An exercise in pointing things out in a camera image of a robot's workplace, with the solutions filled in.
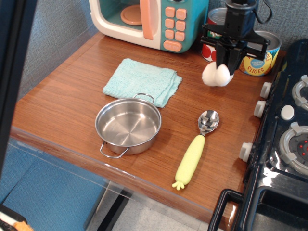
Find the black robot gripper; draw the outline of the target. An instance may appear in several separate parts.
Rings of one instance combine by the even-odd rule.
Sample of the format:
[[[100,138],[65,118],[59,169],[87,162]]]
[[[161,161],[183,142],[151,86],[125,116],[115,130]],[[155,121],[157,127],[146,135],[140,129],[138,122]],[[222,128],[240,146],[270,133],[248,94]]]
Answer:
[[[263,60],[269,40],[254,31],[255,20],[263,22],[257,14],[257,0],[227,0],[224,25],[203,25],[201,42],[216,49],[216,67],[227,65],[230,76],[239,69],[245,56]]]

